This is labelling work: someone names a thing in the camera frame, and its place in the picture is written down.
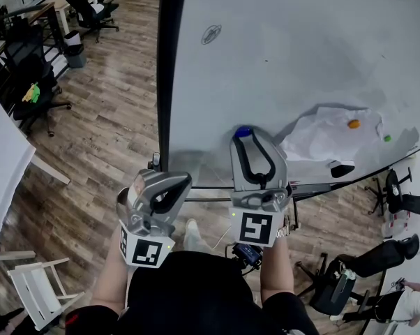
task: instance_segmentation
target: chair backrest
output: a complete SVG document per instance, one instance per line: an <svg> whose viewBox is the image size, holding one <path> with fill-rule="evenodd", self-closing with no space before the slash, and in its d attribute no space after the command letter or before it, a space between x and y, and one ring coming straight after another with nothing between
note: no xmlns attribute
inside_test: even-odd
<svg viewBox="0 0 420 335"><path fill-rule="evenodd" d="M403 195L400 208L420 215L420 196Z"/></svg>
<svg viewBox="0 0 420 335"><path fill-rule="evenodd" d="M366 278L403 264L406 258L412 259L418 250L419 238L415 234L404 241L386 241L359 257L343 262L358 276Z"/></svg>
<svg viewBox="0 0 420 335"><path fill-rule="evenodd" d="M61 314L62 307L42 263L17 267L8 274L37 330Z"/></svg>
<svg viewBox="0 0 420 335"><path fill-rule="evenodd" d="M35 54L45 63L43 40L43 28L29 26L27 19L23 19L10 28L4 53L14 67L30 54Z"/></svg>
<svg viewBox="0 0 420 335"><path fill-rule="evenodd" d="M97 13L87 0L66 0L76 11L81 14L83 21L88 25L97 23Z"/></svg>

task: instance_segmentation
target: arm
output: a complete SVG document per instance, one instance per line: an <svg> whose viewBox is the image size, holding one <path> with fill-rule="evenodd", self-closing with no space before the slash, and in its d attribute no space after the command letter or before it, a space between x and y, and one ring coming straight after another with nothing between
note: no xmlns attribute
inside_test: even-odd
<svg viewBox="0 0 420 335"><path fill-rule="evenodd" d="M411 319L408 323L408 326L415 327L418 325L418 322L420 322L420 314L416 315L413 319Z"/></svg>
<svg viewBox="0 0 420 335"><path fill-rule="evenodd" d="M403 281L403 285L405 287L412 288L415 292L420 292L420 284L419 283L410 283L409 281Z"/></svg>
<svg viewBox="0 0 420 335"><path fill-rule="evenodd" d="M91 305L106 306L117 314L120 314L125 308L126 285L128 282L128 269L119 248L120 225L112 234L105 267L98 277L91 299Z"/></svg>
<svg viewBox="0 0 420 335"><path fill-rule="evenodd" d="M294 294L294 274L286 237L277 238L272 248L264 247L260 280L263 304L281 292Z"/></svg>

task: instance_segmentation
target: crumpled paper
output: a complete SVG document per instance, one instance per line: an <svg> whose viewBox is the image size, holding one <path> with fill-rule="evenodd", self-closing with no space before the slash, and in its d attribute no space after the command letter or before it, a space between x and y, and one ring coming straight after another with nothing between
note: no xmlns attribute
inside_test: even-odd
<svg viewBox="0 0 420 335"><path fill-rule="evenodd" d="M361 123L357 129L348 126L354 119ZM370 109L319 107L300 118L280 146L289 161L352 161L358 150L382 140L382 129L381 115Z"/></svg>

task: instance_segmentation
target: leg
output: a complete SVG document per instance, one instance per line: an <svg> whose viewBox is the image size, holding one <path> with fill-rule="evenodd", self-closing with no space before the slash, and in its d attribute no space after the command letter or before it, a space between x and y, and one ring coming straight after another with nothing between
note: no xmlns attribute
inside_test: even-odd
<svg viewBox="0 0 420 335"><path fill-rule="evenodd" d="M38 166L42 171L46 171L51 177L61 181L63 184L69 185L70 179L60 173L60 171L55 170L52 166L47 164L45 161L42 161L37 155L33 155L30 160L32 164Z"/></svg>
<svg viewBox="0 0 420 335"><path fill-rule="evenodd" d="M213 249L201 238L196 220L193 219L187 222L185 237L183 238L183 249L186 251L215 254Z"/></svg>
<svg viewBox="0 0 420 335"><path fill-rule="evenodd" d="M66 13L64 12L64 9L61 9L59 11L59 17L61 18L64 34L67 35L69 33L69 26L68 26L68 20L66 19Z"/></svg>
<svg viewBox="0 0 420 335"><path fill-rule="evenodd" d="M35 257L36 254L33 251L0 252L0 260L26 260Z"/></svg>
<svg viewBox="0 0 420 335"><path fill-rule="evenodd" d="M346 313L343 316L343 320L345 322L369 320L369 319L375 319L375 318L376 318L376 314L375 314L374 309L368 309L367 311L364 311L362 314Z"/></svg>

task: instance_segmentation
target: black cable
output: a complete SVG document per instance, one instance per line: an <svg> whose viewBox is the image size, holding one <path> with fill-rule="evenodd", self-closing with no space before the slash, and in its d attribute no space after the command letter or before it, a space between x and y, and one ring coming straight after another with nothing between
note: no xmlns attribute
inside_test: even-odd
<svg viewBox="0 0 420 335"><path fill-rule="evenodd" d="M249 274L249 273L251 273L252 271L254 271L254 270L256 270L257 268L254 268L254 267L252 267L251 269L250 269L250 271L247 271L246 273L243 273L242 274L242 276L246 276L247 274Z"/></svg>

